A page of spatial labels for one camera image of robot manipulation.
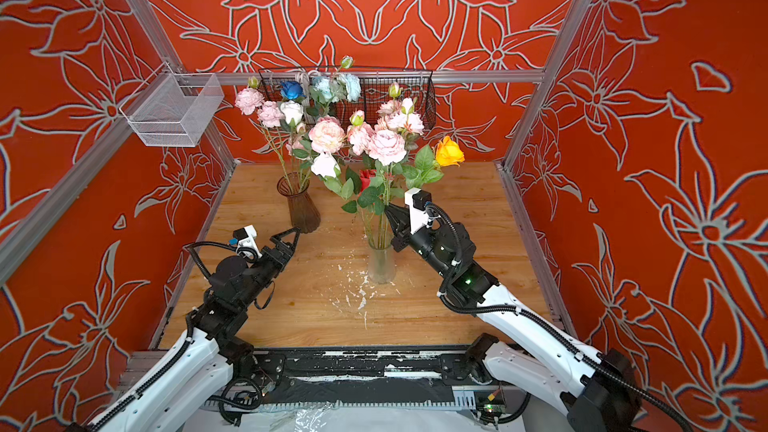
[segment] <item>wire basket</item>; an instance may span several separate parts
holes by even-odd
[[[281,101],[280,94],[283,82],[294,80],[297,72],[308,72],[310,78],[323,75],[330,76],[339,69],[339,66],[321,67],[278,67],[273,69],[259,69],[260,91],[267,100]],[[389,85],[397,81],[402,89],[401,98],[410,97],[414,102],[414,111],[424,122],[424,132],[427,133],[435,126],[436,103],[435,87],[432,83],[432,72],[420,69],[396,69],[386,67],[354,66],[343,72],[354,74],[360,79],[360,98],[355,101],[341,100],[334,103],[332,113],[336,115],[343,126],[349,123],[352,114],[362,110],[366,114],[366,122],[376,124],[379,119],[379,107],[389,100]],[[308,117],[309,123],[314,122],[313,117]]]
[[[123,115],[147,146],[195,147],[224,92],[216,74],[204,86],[181,86],[178,74],[158,75]]]

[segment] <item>wooden tabletop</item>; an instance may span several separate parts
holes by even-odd
[[[445,172],[443,180],[426,189],[454,222],[466,226],[477,245],[475,260],[527,306],[549,318],[494,164],[465,163]],[[290,228],[288,205],[275,188],[280,174],[279,165],[238,166],[206,239],[227,242],[233,230],[253,224],[263,247],[271,235]],[[276,280],[269,307],[250,308],[238,337],[257,347],[470,344],[482,332],[509,341],[480,319],[447,310],[436,297],[440,276],[409,248],[396,255],[392,284],[370,283],[369,249],[360,221],[341,210],[341,198],[316,178],[310,194],[322,216],[320,227],[301,235],[296,254]],[[200,249],[211,271],[227,255],[218,248]],[[161,348],[171,346],[185,330],[184,315],[200,305],[207,288],[195,268]],[[261,303],[267,295],[259,298]]]

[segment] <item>light blue flower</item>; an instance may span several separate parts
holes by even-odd
[[[339,80],[346,86],[346,99],[354,102],[360,98],[360,79],[351,73],[339,74]]]
[[[333,99],[333,92],[331,91],[331,81],[328,77],[314,77],[312,78],[312,87],[320,94],[320,101],[329,103]]]

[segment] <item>brown glass vase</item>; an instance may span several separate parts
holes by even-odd
[[[302,234],[308,234],[320,226],[320,212],[312,202],[309,188],[310,184],[307,183],[300,189],[299,174],[295,172],[288,174],[287,180],[283,177],[277,182],[277,191],[288,199],[290,223],[298,227]]]

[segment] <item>vase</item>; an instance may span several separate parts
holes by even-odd
[[[292,172],[288,179],[283,177],[277,182],[277,191],[288,199],[291,225],[298,227],[302,234],[308,234],[320,226],[320,212],[310,197],[309,182],[302,188],[299,185],[299,174]]]
[[[368,245],[368,279],[374,284],[389,284],[395,280],[395,249],[392,244],[380,248],[368,241]]]

